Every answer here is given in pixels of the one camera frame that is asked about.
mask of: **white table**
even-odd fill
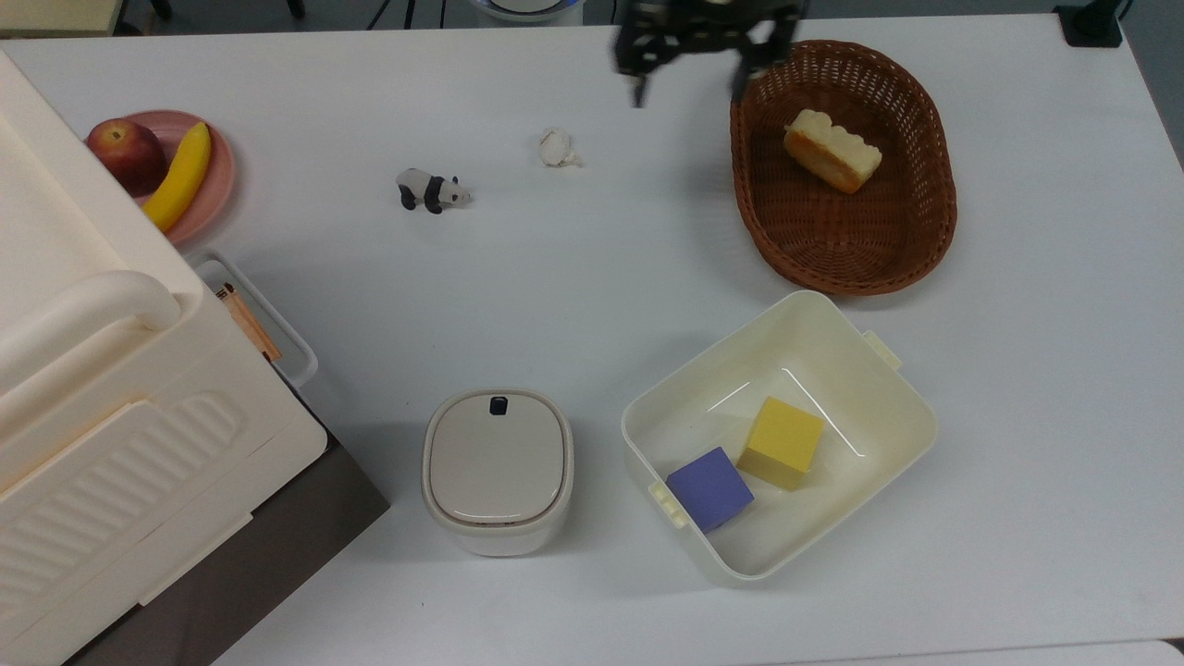
[[[611,37],[4,46],[79,135],[178,108],[230,137],[242,187],[211,244],[317,351],[305,396],[393,500],[219,664],[695,666],[1184,634],[1184,177],[1126,45],[1070,50],[1053,15],[804,26],[886,52],[942,115],[953,246],[905,292],[838,301],[941,425],[767,589],[736,591],[628,480],[619,417],[793,286],[736,212],[733,58],[678,60],[636,110]],[[538,164],[556,124],[586,167]],[[404,211],[411,166],[458,174],[472,205]],[[553,547],[489,561],[431,523],[418,455],[439,403],[506,384],[565,410],[577,484]]]
[[[818,666],[1178,666],[1184,655],[1162,641],[997,649],[920,657],[883,657]]]

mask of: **white storage box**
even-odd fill
[[[313,348],[263,297],[238,267],[217,250],[202,250],[185,258],[197,271],[198,277],[214,293],[226,284],[238,290],[243,302],[259,322],[259,327],[279,350],[281,357],[274,365],[291,388],[300,389],[316,374],[317,360]]]
[[[822,294],[797,292],[633,401],[622,418],[630,476],[718,584],[760,581],[888,485],[933,444],[937,420],[874,335]],[[703,534],[665,479],[722,447],[733,462],[766,397],[826,425],[802,485],[741,472],[754,501]]]
[[[0,662],[57,665],[326,434],[0,53]]]

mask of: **robotic arm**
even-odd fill
[[[654,70],[682,53],[735,50],[740,65],[732,82],[732,98],[740,101],[748,81],[773,64],[784,63],[798,21],[809,0],[628,0],[613,57],[617,71],[633,84],[633,105],[645,101]],[[762,44],[748,32],[761,21],[773,30]]]

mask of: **dark floor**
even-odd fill
[[[307,14],[292,18],[285,0],[170,0],[173,17],[162,20],[149,0],[128,0],[126,20],[148,34],[215,34],[242,32],[301,32],[366,30],[384,0],[304,0]],[[477,13],[469,0],[413,0],[412,28],[476,27]],[[613,2],[587,0],[586,25],[606,25]],[[1083,4],[1086,0],[1061,0]],[[889,17],[932,14],[1009,14],[1051,9],[1056,0],[812,0],[813,18]],[[403,30],[408,0],[388,0],[374,30]],[[1143,68],[1147,88],[1164,126],[1184,161],[1184,66],[1179,43],[1184,38],[1184,0],[1133,0],[1122,23],[1131,47]]]

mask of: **ridged panel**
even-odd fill
[[[231,448],[244,418],[214,393],[165,418],[0,526],[0,615],[47,591]]]

